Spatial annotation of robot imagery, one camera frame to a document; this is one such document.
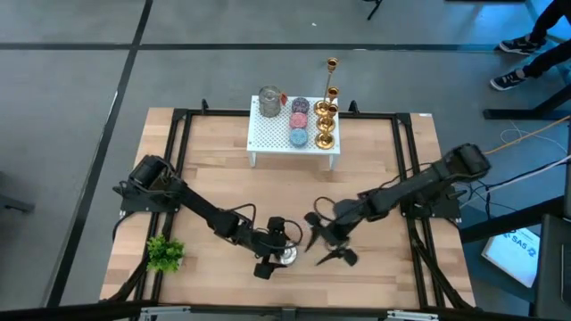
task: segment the wooden tabletop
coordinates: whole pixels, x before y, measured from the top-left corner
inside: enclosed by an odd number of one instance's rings
[[[172,111],[171,108],[149,110],[136,164],[146,154],[163,155]],[[419,161],[440,159],[431,115],[411,114],[411,117]],[[360,257],[354,267],[340,259],[316,267],[318,260],[327,254],[322,240],[309,252],[302,251],[310,235],[303,216],[312,210],[317,197],[354,199],[356,193],[398,175],[389,120],[341,119],[340,129],[343,149],[335,171],[328,170],[325,156],[264,154],[258,156],[256,168],[252,169],[245,148],[247,117],[194,116],[183,171],[189,186],[221,208],[255,203],[256,226],[265,227],[272,216],[293,219],[302,225],[304,238],[295,263],[277,270],[269,280],[262,280],[252,274],[258,262],[252,252],[219,239],[200,217],[183,209],[175,218],[172,235],[185,244],[186,255],[181,269],[163,278],[160,302],[418,308],[409,237],[399,209],[375,223],[360,224],[352,232],[351,247]],[[404,128],[401,139],[409,167]],[[177,154],[175,148],[173,160]],[[326,202],[319,209],[331,215],[331,206]],[[243,214],[251,215],[247,210]],[[137,266],[149,218],[149,213],[137,213],[120,226],[101,298],[119,290]],[[431,224],[440,268],[464,300],[474,304],[458,230],[443,219],[431,219]],[[291,226],[286,227],[286,232],[293,239],[299,236]],[[425,279],[429,302],[434,303],[427,269]],[[145,298],[149,298],[153,273],[149,273],[146,284]]]

